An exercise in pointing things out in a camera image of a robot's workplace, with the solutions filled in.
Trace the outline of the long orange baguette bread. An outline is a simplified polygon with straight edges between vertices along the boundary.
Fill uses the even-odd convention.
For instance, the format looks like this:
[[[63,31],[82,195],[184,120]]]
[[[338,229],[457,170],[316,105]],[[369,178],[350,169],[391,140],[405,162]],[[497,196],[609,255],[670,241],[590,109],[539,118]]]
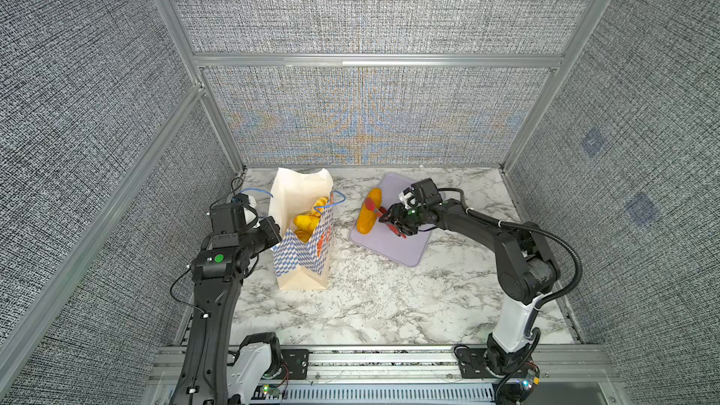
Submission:
[[[383,192],[372,189],[366,196],[359,212],[355,228],[360,234],[369,234],[378,219],[377,212],[382,205]]]

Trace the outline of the blue checkered paper bag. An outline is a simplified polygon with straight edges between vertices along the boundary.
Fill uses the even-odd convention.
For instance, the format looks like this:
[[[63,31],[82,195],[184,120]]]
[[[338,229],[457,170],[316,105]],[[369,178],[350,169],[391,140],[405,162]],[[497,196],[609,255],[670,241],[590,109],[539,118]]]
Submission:
[[[271,249],[277,286],[283,291],[326,289],[335,213],[346,201],[330,172],[279,168],[271,187],[240,191],[268,198],[268,213],[280,227],[281,242]]]

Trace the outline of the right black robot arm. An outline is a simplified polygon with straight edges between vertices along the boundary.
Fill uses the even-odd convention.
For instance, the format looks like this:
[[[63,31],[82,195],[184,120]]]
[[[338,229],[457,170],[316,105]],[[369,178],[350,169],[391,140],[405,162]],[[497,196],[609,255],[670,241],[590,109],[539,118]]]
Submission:
[[[433,206],[394,204],[380,217],[405,236],[435,227],[461,234],[493,251],[497,281],[504,292],[500,318],[487,338],[487,368],[496,376],[518,369],[530,358],[539,331],[534,322],[559,272],[542,234],[504,227],[449,199]]]

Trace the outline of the ridged yellow spiral bread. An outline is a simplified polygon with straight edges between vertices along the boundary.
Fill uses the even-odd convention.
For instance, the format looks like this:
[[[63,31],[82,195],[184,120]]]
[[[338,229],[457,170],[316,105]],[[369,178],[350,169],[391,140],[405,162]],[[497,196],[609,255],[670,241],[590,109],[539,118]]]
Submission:
[[[311,232],[306,232],[306,231],[303,231],[303,230],[296,230],[296,231],[294,232],[294,234],[296,235],[296,237],[297,237],[303,244],[309,243],[309,240],[311,240],[311,238],[312,238],[312,233],[311,233]]]

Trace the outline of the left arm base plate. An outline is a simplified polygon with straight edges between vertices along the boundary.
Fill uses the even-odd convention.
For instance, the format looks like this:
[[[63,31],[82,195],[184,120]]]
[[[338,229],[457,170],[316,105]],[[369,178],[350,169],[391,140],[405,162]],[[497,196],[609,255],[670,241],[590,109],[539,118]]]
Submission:
[[[264,381],[280,383],[285,380],[306,380],[309,371],[309,355],[307,349],[282,349],[281,362],[277,367],[270,367],[262,377]]]

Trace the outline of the red kitchen tongs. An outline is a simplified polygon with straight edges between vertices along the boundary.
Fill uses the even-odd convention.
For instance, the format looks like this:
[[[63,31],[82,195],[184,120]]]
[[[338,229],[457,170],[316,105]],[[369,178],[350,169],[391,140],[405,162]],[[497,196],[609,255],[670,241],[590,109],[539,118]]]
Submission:
[[[364,206],[365,208],[367,208],[367,210],[373,212],[378,219],[380,219],[384,215],[384,208],[378,207],[375,202],[369,197],[365,198]],[[389,222],[386,222],[385,225],[396,236],[406,238],[406,235],[402,234],[399,229],[394,225],[390,224]]]

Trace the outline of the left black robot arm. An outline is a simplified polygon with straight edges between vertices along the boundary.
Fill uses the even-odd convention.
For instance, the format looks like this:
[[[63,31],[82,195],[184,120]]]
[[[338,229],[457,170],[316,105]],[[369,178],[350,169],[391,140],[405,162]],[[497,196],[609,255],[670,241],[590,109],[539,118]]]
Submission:
[[[189,266],[193,318],[187,350],[171,404],[247,404],[272,366],[269,342],[242,348],[228,365],[234,310],[251,260],[281,242],[273,217],[238,232],[204,238]]]

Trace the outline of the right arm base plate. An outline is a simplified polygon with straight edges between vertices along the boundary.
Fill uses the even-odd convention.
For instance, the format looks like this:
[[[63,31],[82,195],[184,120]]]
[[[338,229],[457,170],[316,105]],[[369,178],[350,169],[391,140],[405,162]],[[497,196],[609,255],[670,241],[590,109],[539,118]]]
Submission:
[[[500,379],[502,375],[494,373],[485,358],[485,349],[457,345],[452,350],[457,360],[461,378],[465,380]]]

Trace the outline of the small yellow croissant bread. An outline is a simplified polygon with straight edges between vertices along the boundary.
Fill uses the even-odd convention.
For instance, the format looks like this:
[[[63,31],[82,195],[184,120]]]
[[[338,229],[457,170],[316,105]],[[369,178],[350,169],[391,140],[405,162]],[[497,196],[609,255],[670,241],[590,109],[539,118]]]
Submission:
[[[311,208],[311,214],[315,217],[320,217],[324,210],[326,209],[326,206],[328,206],[329,199],[327,197],[321,197],[319,198],[315,204],[313,204],[313,207]]]

